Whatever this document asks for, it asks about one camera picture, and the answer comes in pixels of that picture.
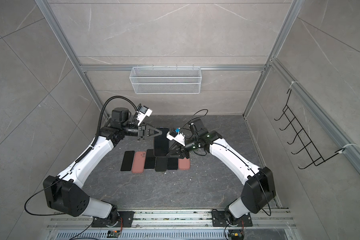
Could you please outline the pink phone case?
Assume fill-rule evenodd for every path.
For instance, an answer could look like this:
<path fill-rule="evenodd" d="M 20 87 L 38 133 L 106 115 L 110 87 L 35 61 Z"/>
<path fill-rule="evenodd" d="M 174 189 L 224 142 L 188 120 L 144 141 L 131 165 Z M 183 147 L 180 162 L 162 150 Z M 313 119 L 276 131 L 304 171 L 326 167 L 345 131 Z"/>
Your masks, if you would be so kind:
<path fill-rule="evenodd" d="M 132 165 L 131 172 L 134 174 L 141 174 L 145 169 L 146 152 L 136 152 Z"/>
<path fill-rule="evenodd" d="M 191 168 L 190 159 L 178 159 L 178 169 L 179 170 L 189 170 Z"/>

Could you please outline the black phone case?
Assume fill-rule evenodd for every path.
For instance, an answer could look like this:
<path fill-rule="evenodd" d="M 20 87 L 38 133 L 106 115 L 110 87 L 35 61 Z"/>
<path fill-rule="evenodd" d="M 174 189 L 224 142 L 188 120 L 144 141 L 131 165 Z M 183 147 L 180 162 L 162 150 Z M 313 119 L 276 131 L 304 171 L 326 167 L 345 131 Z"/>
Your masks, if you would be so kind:
<path fill-rule="evenodd" d="M 167 157 L 156 157 L 156 172 L 165 172 L 168 167 L 168 158 Z"/>

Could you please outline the phone with black screen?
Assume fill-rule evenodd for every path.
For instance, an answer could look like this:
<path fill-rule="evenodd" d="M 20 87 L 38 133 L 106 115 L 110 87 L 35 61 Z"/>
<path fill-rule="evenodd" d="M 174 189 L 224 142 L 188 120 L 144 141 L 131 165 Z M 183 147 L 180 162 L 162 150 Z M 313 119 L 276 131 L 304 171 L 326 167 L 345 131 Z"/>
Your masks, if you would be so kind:
<path fill-rule="evenodd" d="M 134 157 L 135 151 L 125 151 L 120 169 L 121 172 L 130 172 L 132 170 Z"/>

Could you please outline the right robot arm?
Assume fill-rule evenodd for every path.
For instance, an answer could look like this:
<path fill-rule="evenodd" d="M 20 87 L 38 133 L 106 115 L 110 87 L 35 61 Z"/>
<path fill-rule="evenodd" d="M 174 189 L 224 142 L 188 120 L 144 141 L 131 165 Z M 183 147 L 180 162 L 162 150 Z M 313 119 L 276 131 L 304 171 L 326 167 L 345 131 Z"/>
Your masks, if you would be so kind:
<path fill-rule="evenodd" d="M 185 159 L 191 152 L 203 149 L 207 154 L 218 158 L 240 180 L 244 188 L 241 196 L 225 208 L 228 223 L 235 225 L 237 221 L 249 214 L 256 214 L 264 207 L 270 206 L 270 201 L 276 197 L 273 172 L 267 168 L 260 168 L 251 163 L 216 131 L 209 131 L 197 118 L 188 123 L 192 133 L 186 138 L 181 128 L 172 129 L 166 137 L 175 143 L 169 148 L 168 156 Z"/>

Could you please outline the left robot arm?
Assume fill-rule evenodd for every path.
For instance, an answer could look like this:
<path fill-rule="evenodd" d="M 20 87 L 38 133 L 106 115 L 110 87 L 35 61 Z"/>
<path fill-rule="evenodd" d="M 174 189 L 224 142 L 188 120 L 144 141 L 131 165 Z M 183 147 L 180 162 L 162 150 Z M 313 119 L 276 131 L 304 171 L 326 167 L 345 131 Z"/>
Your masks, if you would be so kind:
<path fill-rule="evenodd" d="M 125 136 L 141 140 L 162 133 L 143 122 L 151 114 L 151 109 L 139 106 L 133 120 L 129 121 L 131 112 L 128 109 L 115 108 L 111 119 L 100 128 L 87 149 L 56 177 L 49 176 L 44 180 L 47 206 L 72 217 L 84 215 L 100 219 L 116 218 L 115 205 L 91 198 L 82 187 L 98 163 Z"/>

